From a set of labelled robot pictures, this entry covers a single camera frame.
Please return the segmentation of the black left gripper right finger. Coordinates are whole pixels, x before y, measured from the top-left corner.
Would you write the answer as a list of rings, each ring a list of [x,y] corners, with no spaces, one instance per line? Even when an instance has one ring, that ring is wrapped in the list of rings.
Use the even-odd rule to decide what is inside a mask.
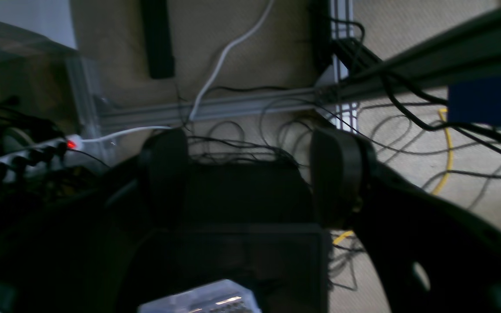
[[[310,142],[310,178],[319,224],[352,229],[371,187],[376,155],[366,137],[322,127]]]

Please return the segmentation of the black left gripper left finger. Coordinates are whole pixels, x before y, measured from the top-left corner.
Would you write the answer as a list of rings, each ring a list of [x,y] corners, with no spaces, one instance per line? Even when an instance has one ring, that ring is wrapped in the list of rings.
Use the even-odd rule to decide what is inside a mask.
[[[183,130],[167,130],[144,142],[138,155],[138,187],[155,226],[178,224],[188,170],[188,143]]]

